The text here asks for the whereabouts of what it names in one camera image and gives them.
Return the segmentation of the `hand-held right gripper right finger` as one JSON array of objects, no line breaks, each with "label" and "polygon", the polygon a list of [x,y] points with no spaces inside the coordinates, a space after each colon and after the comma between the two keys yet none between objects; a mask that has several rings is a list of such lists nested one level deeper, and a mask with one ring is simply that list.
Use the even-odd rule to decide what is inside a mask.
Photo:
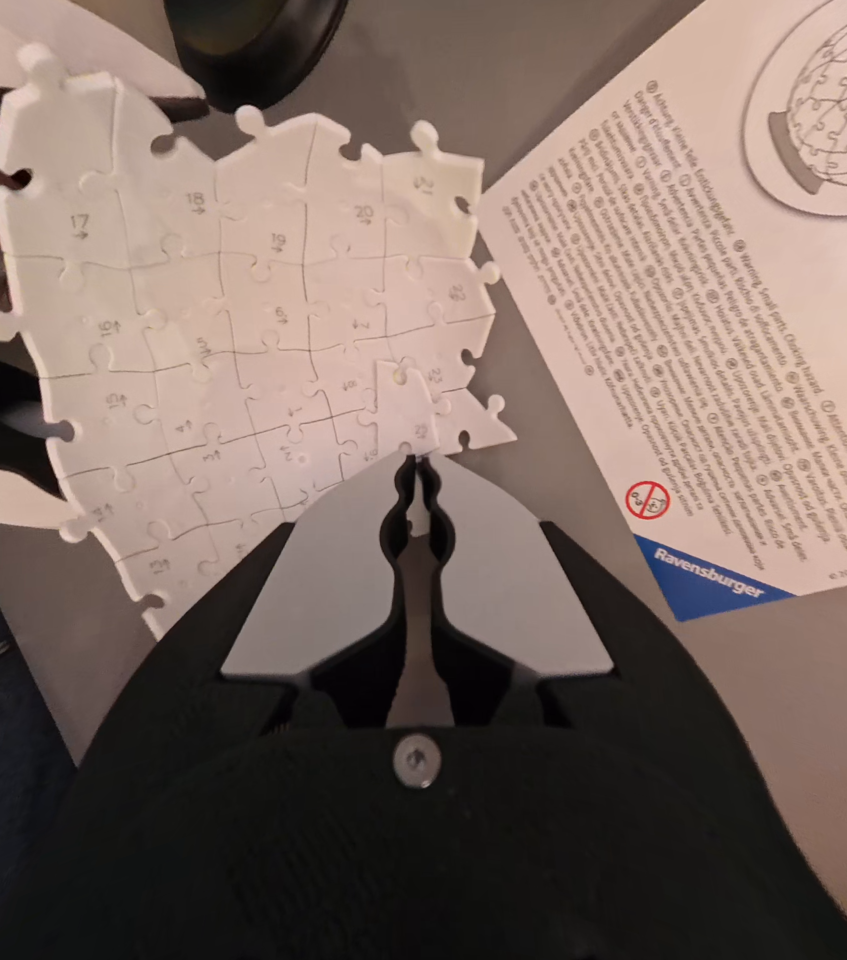
[{"label": "hand-held right gripper right finger", "polygon": [[424,458],[432,651],[449,688],[505,689],[522,679],[604,676],[614,663],[542,522],[459,462]]}]

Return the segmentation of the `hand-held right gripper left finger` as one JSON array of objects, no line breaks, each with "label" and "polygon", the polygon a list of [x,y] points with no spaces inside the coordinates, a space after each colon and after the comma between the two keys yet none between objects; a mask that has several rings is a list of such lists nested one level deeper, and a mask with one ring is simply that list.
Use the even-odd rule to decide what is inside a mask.
[{"label": "hand-held right gripper left finger", "polygon": [[392,453],[307,508],[224,661],[230,679],[296,681],[368,640],[404,600],[414,456]]}]

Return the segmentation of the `white puzzle piece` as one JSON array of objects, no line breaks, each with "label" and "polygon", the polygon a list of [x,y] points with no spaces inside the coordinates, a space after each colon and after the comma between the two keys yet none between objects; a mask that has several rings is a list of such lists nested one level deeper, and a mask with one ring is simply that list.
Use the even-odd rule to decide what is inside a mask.
[{"label": "white puzzle piece", "polygon": [[375,429],[377,458],[403,451],[417,456],[463,450],[453,426],[454,390],[434,397],[423,373],[392,361],[373,363],[374,405],[361,422]]}]

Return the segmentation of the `assembled white puzzle section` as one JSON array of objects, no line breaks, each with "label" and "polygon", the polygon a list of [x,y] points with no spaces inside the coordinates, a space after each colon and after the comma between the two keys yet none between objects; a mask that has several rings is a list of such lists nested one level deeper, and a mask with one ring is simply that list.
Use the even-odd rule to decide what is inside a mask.
[{"label": "assembled white puzzle section", "polygon": [[65,498],[161,640],[283,522],[378,461],[374,363],[454,391],[471,449],[513,442],[504,400],[470,391],[501,272],[475,263],[485,162],[441,149],[344,148],[350,131],[243,105],[247,141],[212,159],[150,97],[71,76],[39,43],[0,104],[0,246],[9,309]]}]

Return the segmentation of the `black round ball stand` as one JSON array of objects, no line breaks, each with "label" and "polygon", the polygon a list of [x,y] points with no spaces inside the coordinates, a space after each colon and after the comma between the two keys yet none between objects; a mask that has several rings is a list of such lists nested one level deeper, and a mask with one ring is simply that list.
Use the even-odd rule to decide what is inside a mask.
[{"label": "black round ball stand", "polygon": [[307,78],[347,1],[164,1],[177,58],[215,110],[266,110]]}]

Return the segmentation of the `white instruction leaflet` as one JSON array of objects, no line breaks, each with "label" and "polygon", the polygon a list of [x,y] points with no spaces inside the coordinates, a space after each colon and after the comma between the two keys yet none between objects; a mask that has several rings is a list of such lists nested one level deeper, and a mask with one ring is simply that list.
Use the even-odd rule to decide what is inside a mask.
[{"label": "white instruction leaflet", "polygon": [[679,621],[847,587],[847,2],[702,2],[481,231]]}]

